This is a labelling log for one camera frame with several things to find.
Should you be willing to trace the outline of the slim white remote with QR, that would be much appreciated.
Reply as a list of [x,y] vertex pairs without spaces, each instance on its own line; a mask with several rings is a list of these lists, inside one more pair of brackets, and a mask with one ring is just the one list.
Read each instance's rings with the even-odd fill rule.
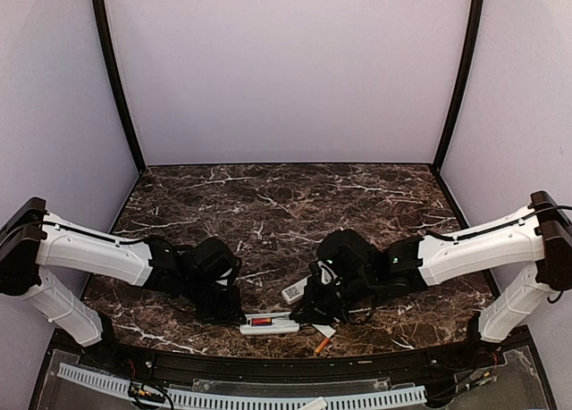
[[298,302],[304,295],[304,289],[307,285],[307,278],[288,286],[281,291],[282,298],[287,305],[293,305]]

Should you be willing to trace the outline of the white remote with buttons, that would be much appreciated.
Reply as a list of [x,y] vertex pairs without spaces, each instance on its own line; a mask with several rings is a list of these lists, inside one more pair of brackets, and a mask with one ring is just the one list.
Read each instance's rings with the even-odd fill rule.
[[299,331],[299,324],[287,319],[285,317],[254,317],[254,318],[272,318],[273,326],[267,327],[253,327],[250,321],[253,318],[248,318],[245,324],[240,326],[240,333],[243,335],[278,335],[297,333]]

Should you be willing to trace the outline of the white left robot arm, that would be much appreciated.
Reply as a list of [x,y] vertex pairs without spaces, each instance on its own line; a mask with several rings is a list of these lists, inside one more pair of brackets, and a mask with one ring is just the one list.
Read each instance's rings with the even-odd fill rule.
[[1,228],[1,292],[35,307],[107,371],[126,363],[112,322],[87,307],[56,271],[84,272],[132,287],[183,297],[207,324],[246,321],[235,284],[241,260],[218,238],[174,245],[160,236],[122,238],[66,221],[39,197],[27,200]]

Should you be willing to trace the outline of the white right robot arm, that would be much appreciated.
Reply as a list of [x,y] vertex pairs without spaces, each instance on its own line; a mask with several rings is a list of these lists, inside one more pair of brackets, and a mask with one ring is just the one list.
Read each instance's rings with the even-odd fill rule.
[[316,250],[302,298],[290,313],[298,323],[349,322],[349,309],[368,297],[388,301],[466,274],[522,264],[517,277],[480,312],[457,362],[476,368],[542,301],[571,289],[570,206],[545,191],[514,213],[458,232],[395,241],[378,249],[354,230],[336,230]]

